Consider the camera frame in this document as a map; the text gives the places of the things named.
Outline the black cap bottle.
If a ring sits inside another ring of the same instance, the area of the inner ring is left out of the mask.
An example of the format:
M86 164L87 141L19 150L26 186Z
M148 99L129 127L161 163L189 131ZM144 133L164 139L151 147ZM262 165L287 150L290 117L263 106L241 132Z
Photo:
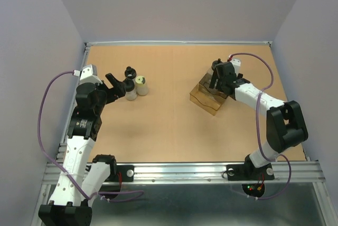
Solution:
M125 85L125 97L129 101L133 101L137 98L137 91L135 88L134 81L132 79L126 78L124 80Z
M135 80L137 77L136 70L130 66L126 68L124 74L125 74L125 78L131 79L131 80Z
M217 64L220 64L220 63L222 63L221 59L217 59L217 60L214 60L214 61L212 62L212 65L211 65L211 70L212 70L212 72L214 72L215 66L216 66Z

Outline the green cap spice bottle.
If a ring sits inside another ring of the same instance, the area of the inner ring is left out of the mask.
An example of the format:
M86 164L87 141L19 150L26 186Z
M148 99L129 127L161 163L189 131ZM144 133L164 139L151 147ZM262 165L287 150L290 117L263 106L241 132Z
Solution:
M137 76L135 78L135 86L138 95L145 96L148 94L149 89L144 76Z

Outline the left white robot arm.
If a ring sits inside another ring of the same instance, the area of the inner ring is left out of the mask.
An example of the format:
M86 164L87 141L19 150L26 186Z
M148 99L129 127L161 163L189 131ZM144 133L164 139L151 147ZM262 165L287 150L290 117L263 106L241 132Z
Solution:
M98 155L89 173L85 171L102 124L101 113L105 105L125 96L125 86L111 73L105 77L112 88L93 74L73 71L73 75L79 76L80 82L66 136L65 158L59 164L46 156L61 173L49 202L39 208L39 218L45 225L90 225L92 204L103 182L117 176L112 155Z

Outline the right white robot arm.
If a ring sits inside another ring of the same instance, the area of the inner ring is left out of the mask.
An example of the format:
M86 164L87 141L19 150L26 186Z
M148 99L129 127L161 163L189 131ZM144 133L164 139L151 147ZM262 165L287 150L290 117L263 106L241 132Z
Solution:
M266 173L266 167L291 147L308 139L308 131L299 103L282 101L256 88L238 73L238 65L232 61L216 60L212 63L209 87L244 103L266 118L266 141L258 141L258 149L241 165L228 169L232 180L255 180Z

